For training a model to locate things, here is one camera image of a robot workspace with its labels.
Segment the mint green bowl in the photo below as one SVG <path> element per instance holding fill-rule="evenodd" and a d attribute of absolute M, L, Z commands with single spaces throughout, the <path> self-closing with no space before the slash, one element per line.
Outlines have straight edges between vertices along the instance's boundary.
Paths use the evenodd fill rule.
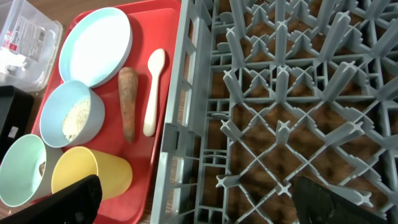
<path fill-rule="evenodd" d="M 1 162 L 1 201 L 19 207 L 52 193 L 52 174 L 63 151 L 53 148 L 34 134 L 19 138 Z M 45 162 L 41 177 L 39 165 Z"/>

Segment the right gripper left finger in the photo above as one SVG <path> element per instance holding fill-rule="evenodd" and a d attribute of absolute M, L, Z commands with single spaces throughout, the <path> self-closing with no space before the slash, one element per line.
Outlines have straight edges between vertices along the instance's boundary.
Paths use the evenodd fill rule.
<path fill-rule="evenodd" d="M 91 224 L 96 219 L 103 191 L 91 174 L 11 216 L 1 224 Z"/>

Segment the white tissue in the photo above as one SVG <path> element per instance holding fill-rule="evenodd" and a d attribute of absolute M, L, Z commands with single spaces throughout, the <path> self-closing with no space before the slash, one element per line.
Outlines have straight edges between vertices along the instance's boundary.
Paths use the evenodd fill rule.
<path fill-rule="evenodd" d="M 1 73 L 9 74 L 17 68 L 24 71 L 26 65 L 27 58 L 24 55 L 14 54 L 9 49 L 1 48 Z"/>

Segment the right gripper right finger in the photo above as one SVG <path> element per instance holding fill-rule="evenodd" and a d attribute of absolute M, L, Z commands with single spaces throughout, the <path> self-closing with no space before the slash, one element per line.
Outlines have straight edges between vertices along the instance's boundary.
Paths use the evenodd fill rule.
<path fill-rule="evenodd" d="M 387 220 L 300 176 L 292 194 L 300 224 L 383 224 Z"/>

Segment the light blue bowl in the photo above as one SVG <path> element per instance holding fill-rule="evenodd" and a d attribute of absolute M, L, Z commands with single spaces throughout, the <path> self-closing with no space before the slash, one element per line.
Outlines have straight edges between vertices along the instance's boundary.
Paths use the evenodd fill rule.
<path fill-rule="evenodd" d="M 69 81 L 47 99 L 40 117 L 40 134 L 52 147 L 84 144 L 99 133 L 104 117 L 102 99 L 84 83 Z"/>

